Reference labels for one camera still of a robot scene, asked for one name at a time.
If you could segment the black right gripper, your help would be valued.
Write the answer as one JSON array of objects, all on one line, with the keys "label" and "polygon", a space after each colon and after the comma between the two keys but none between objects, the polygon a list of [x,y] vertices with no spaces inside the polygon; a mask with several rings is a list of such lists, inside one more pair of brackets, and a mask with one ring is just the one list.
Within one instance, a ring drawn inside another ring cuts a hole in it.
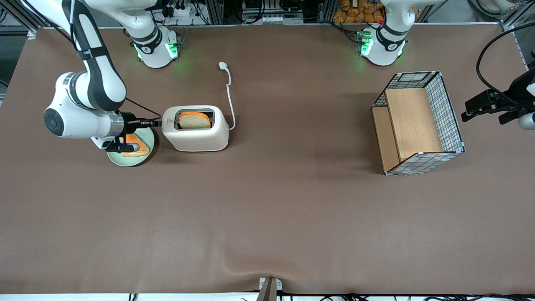
[{"label": "black right gripper", "polygon": [[139,127],[159,127],[161,123],[154,119],[139,119],[135,114],[127,111],[119,111],[122,118],[122,131],[136,131]]}]

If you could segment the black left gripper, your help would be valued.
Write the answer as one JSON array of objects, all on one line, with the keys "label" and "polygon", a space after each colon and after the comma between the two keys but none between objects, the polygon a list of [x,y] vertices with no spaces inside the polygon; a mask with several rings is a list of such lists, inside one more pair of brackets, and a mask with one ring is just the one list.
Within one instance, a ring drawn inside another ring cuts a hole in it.
[{"label": "black left gripper", "polygon": [[[514,79],[506,91],[500,91],[492,84],[485,82],[494,96],[489,114],[506,111],[516,115],[534,112],[534,70],[529,70]],[[479,115],[488,113],[489,90],[482,91],[465,102],[466,110],[461,114],[462,122],[468,122]]]}]

